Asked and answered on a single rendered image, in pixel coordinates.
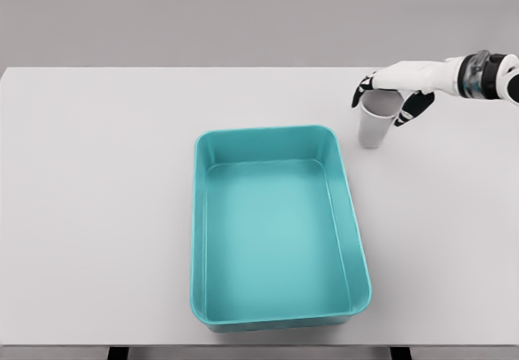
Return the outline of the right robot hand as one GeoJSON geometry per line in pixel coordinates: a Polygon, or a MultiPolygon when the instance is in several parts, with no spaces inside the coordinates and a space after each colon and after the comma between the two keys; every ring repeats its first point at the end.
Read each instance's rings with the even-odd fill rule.
{"type": "Polygon", "coordinates": [[[409,92],[399,111],[395,126],[402,126],[415,119],[435,101],[433,72],[442,66],[434,61],[401,61],[386,66],[364,77],[355,89],[352,108],[356,108],[367,92],[375,90],[409,92]]]}

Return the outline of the white paper cup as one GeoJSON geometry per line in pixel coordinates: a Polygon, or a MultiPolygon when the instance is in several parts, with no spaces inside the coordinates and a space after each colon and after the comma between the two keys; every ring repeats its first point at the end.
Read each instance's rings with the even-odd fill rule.
{"type": "Polygon", "coordinates": [[[399,92],[372,90],[360,99],[358,142],[364,148],[378,148],[403,105],[399,92]]]}

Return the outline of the teal plastic basket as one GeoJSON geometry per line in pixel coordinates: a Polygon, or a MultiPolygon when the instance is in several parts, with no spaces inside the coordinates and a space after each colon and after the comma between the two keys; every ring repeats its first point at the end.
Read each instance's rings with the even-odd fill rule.
{"type": "Polygon", "coordinates": [[[343,324],[372,287],[335,133],[209,131],[194,146],[190,303],[218,333],[343,324]]]}

